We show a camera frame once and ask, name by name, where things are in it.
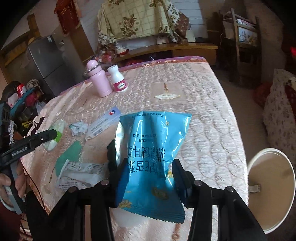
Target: refrigerator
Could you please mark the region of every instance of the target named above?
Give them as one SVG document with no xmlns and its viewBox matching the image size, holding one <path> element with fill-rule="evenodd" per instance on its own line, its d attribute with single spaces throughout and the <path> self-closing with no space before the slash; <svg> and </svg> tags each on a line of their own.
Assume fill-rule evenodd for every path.
<svg viewBox="0 0 296 241">
<path fill-rule="evenodd" d="M 44 94 L 51 98 L 76 84 L 52 36 L 29 44 L 26 58 L 27 79 L 37 79 Z"/>
</svg>

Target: screw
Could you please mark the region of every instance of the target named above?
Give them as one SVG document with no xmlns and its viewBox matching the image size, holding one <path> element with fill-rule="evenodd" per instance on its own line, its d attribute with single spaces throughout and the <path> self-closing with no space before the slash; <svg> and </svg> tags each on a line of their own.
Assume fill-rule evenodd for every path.
<svg viewBox="0 0 296 241">
<path fill-rule="evenodd" d="M 232 186 L 228 186 L 228 187 L 226 187 L 226 190 L 228 192 L 233 192 L 234 191 L 234 188 Z"/>
<path fill-rule="evenodd" d="M 77 190 L 77 187 L 70 187 L 69 189 L 68 189 L 68 192 L 75 192 Z"/>
<path fill-rule="evenodd" d="M 196 185 L 196 186 L 201 186 L 202 185 L 202 181 L 201 180 L 195 180 L 193 182 L 193 184 Z"/>
<path fill-rule="evenodd" d="M 107 186 L 109 184 L 109 180 L 105 179 L 101 181 L 101 185 Z"/>
</svg>

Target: bottle label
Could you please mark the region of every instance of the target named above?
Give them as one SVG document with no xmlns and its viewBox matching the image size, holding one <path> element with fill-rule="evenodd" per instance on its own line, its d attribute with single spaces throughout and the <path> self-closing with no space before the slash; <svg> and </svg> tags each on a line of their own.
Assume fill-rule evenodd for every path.
<svg viewBox="0 0 296 241">
<path fill-rule="evenodd" d="M 119 81 L 118 83 L 113 84 L 113 85 L 114 85 L 114 90 L 116 92 L 122 91 L 127 87 L 126 82 L 124 81 L 124 79 L 122 81 Z"/>
</svg>

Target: white bottle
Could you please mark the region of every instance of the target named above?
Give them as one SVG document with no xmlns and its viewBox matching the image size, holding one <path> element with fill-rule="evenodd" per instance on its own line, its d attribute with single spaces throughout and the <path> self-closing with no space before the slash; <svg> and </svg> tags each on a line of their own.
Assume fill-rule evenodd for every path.
<svg viewBox="0 0 296 241">
<path fill-rule="evenodd" d="M 111 74 L 111 83 L 114 85 L 114 90 L 117 93 L 126 91 L 128 86 L 126 85 L 123 75 L 118 70 L 118 65 L 109 67 L 108 72 Z"/>
</svg>

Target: blue plastic packet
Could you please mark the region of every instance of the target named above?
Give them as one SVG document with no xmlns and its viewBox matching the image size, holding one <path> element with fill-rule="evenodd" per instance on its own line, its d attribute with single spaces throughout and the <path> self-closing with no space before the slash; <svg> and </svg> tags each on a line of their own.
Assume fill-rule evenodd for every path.
<svg viewBox="0 0 296 241">
<path fill-rule="evenodd" d="M 185 139 L 191 116 L 141 111 L 120 117 L 127 163 L 117 189 L 119 208 L 163 221 L 184 222 L 185 211 L 169 164 Z"/>
</svg>

